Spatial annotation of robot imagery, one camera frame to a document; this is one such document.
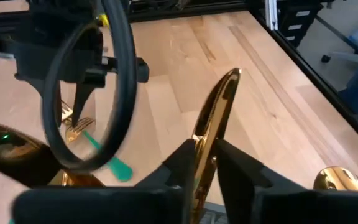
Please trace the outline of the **gold spoon green handle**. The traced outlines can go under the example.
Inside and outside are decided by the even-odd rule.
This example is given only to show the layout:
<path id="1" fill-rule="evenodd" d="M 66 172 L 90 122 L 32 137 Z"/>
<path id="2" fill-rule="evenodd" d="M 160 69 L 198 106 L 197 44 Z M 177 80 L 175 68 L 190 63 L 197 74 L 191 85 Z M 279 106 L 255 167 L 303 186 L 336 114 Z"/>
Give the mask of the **gold spoon green handle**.
<path id="1" fill-rule="evenodd" d="M 326 167 L 317 174 L 313 188 L 315 190 L 358 191 L 358 176 L 340 166 Z"/>
<path id="2" fill-rule="evenodd" d="M 48 185 L 104 187 L 104 184 L 93 174 L 75 174 L 60 170 Z"/>

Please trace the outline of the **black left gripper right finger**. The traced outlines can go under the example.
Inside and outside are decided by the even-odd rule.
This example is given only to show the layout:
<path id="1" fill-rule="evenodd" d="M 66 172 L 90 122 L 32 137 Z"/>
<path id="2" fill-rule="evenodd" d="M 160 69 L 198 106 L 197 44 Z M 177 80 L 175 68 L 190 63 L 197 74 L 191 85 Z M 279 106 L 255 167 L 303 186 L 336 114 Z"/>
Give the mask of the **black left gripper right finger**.
<path id="1" fill-rule="evenodd" d="M 358 224 L 358 191 L 307 189 L 225 140 L 214 146 L 230 224 Z"/>

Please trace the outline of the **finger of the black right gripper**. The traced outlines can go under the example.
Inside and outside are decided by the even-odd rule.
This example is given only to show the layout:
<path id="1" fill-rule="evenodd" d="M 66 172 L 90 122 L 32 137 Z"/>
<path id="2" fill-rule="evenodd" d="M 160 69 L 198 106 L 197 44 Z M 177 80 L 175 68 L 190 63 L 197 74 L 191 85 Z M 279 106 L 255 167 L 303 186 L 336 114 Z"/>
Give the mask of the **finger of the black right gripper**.
<path id="1" fill-rule="evenodd" d="M 57 83 L 55 90 L 55 99 L 54 99 L 54 110 L 55 110 L 55 121 L 57 126 L 60 126 L 62 123 L 62 99 L 61 99 L 61 89 L 60 84 Z"/>
<path id="2" fill-rule="evenodd" d="M 72 126 L 75 127 L 78 124 L 78 120 L 83 111 L 86 101 L 94 91 L 95 86 L 90 84 L 78 83 L 75 91 L 75 101 L 73 105 L 73 114 L 71 116 Z"/>

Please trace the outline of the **black drawer cabinet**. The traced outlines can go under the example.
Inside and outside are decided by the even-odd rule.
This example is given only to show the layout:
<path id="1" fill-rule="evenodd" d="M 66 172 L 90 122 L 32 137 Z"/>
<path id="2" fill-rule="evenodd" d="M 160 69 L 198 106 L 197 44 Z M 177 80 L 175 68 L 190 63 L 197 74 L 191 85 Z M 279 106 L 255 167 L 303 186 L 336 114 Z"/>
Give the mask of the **black drawer cabinet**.
<path id="1" fill-rule="evenodd" d="M 283 0 L 278 5 L 278 30 L 298 47 L 322 8 L 320 0 Z"/>

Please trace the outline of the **gold fork green handle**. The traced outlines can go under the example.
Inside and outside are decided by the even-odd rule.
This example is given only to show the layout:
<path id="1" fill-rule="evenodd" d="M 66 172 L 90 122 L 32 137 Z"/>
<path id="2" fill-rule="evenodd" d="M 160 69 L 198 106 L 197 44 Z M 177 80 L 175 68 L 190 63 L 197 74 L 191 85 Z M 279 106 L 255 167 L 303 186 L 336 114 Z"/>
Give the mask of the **gold fork green handle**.
<path id="1" fill-rule="evenodd" d="M 100 149 L 101 145 L 97 140 L 95 140 L 89 132 L 85 129 L 94 122 L 92 118 L 82 118 L 78 121 L 76 126 L 72 126 L 71 118 L 64 119 L 62 123 L 65 125 L 65 141 L 66 143 L 72 143 L 79 136 L 84 136 L 92 146 L 96 149 Z M 122 162 L 119 158 L 113 157 L 108 162 L 108 167 L 112 174 L 120 181 L 120 182 L 128 182 L 132 179 L 133 171 L 132 169 L 124 162 Z"/>
<path id="2" fill-rule="evenodd" d="M 62 100 L 61 101 L 62 106 L 62 121 L 70 118 L 73 114 L 73 110 Z"/>

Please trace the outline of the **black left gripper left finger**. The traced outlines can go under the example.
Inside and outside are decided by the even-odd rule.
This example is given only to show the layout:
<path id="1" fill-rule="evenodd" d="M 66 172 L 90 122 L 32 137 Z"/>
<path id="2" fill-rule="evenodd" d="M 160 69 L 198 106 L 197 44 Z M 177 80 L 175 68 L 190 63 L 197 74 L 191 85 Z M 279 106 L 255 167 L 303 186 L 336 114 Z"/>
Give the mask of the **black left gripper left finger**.
<path id="1" fill-rule="evenodd" d="M 47 187 L 21 193 L 14 224 L 187 224 L 195 140 L 187 139 L 133 187 Z"/>

